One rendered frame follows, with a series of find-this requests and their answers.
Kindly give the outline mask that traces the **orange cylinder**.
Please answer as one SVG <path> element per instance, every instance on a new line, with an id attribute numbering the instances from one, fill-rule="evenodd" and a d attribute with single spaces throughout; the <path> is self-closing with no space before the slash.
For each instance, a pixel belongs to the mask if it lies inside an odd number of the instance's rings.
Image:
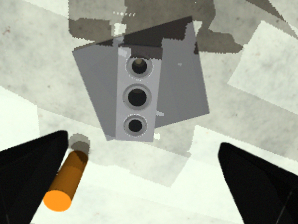
<path id="1" fill-rule="evenodd" d="M 57 212 L 70 208 L 88 162 L 82 151 L 73 151 L 66 157 L 45 194 L 45 206 Z"/>

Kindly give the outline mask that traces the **grey flat base slab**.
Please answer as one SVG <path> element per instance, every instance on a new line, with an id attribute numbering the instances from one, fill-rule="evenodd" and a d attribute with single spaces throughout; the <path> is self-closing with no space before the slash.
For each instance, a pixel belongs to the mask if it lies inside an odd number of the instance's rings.
<path id="1" fill-rule="evenodd" d="M 155 128 L 210 114 L 192 15 L 72 51 L 107 141 L 115 139 L 118 45 L 163 47 Z"/>

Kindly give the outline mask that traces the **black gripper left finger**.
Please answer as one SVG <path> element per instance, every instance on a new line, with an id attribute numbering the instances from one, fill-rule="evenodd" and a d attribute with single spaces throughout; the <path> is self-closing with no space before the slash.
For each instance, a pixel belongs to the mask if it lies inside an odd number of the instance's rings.
<path id="1" fill-rule="evenodd" d="M 68 147 L 59 130 L 0 151 L 0 224 L 30 224 Z"/>

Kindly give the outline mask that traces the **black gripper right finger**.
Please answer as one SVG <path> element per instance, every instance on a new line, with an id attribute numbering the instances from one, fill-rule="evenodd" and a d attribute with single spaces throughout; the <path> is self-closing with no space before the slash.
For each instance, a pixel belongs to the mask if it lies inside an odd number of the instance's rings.
<path id="1" fill-rule="evenodd" d="M 217 159 L 244 224 L 298 224 L 298 175 L 227 142 Z"/>

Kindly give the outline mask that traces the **grey plate with holes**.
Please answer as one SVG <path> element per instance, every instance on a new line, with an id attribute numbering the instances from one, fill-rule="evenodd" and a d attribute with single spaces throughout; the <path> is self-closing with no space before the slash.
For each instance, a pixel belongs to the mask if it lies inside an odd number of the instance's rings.
<path id="1" fill-rule="evenodd" d="M 115 140 L 153 142 L 162 54 L 157 45 L 118 45 Z M 133 62 L 138 58 L 145 60 L 141 67 Z"/>

